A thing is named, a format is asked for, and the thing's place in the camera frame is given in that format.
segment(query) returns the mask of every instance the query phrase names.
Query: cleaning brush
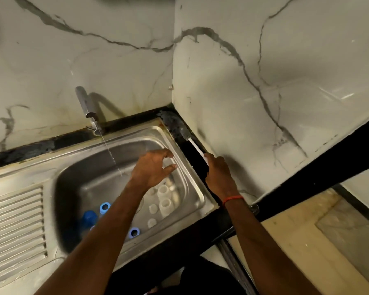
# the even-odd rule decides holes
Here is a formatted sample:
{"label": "cleaning brush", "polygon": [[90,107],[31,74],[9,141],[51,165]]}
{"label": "cleaning brush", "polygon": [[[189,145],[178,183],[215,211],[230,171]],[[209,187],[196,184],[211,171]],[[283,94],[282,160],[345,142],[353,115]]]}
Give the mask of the cleaning brush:
{"label": "cleaning brush", "polygon": [[202,156],[202,158],[205,160],[205,162],[208,164],[208,159],[204,156],[204,153],[201,151],[200,148],[198,148],[198,146],[194,143],[192,137],[191,137],[191,133],[190,131],[185,128],[185,127],[182,127],[181,128],[181,134],[183,136],[183,138],[186,140],[186,141],[189,141],[190,143],[193,144],[194,148],[198,151],[198,153]]}

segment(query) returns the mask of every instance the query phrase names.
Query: faucet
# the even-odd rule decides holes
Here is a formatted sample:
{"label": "faucet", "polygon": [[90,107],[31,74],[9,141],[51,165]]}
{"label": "faucet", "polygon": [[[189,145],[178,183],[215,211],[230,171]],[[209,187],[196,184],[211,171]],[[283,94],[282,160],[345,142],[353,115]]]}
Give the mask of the faucet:
{"label": "faucet", "polygon": [[86,126],[86,128],[93,130],[93,133],[96,136],[102,136],[104,132],[100,124],[98,123],[98,115],[96,113],[96,107],[94,106],[93,100],[86,93],[85,88],[83,88],[82,86],[76,87],[75,93],[77,94],[85,117],[89,118],[91,123],[91,126]]}

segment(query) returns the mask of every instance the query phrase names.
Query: white brush handle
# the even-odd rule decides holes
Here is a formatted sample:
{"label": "white brush handle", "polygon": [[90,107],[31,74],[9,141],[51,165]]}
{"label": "white brush handle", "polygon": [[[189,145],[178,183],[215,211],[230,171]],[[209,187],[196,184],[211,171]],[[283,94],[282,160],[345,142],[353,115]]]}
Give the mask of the white brush handle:
{"label": "white brush handle", "polygon": [[190,143],[193,144],[194,148],[198,151],[198,153],[202,156],[202,158],[205,160],[205,162],[209,166],[208,159],[204,156],[204,153],[201,151],[201,149],[198,148],[198,146],[194,143],[193,139],[192,138],[189,138],[188,140],[190,141]]}

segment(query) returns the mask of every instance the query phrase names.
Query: beige floor tile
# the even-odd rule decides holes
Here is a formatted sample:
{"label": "beige floor tile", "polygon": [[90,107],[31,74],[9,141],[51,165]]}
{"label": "beige floor tile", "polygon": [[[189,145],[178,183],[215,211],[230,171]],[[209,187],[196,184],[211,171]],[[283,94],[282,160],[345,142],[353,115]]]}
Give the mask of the beige floor tile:
{"label": "beige floor tile", "polygon": [[[262,224],[324,295],[369,295],[369,282],[315,226],[340,199],[334,191],[327,190]],[[237,239],[230,242],[243,259]]]}

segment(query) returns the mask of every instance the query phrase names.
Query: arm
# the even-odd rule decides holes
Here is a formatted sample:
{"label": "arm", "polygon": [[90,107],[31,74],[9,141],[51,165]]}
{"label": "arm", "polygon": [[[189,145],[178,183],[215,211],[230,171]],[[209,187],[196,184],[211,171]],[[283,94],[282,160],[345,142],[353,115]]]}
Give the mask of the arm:
{"label": "arm", "polygon": [[142,197],[177,168],[163,169],[165,157],[172,152],[154,150],[139,158],[120,196],[35,295],[104,293]]}
{"label": "arm", "polygon": [[[224,158],[215,158],[209,153],[205,156],[209,163],[206,182],[211,191],[222,201],[239,195]],[[321,295],[258,222],[243,199],[227,201],[225,207],[261,295]]]}

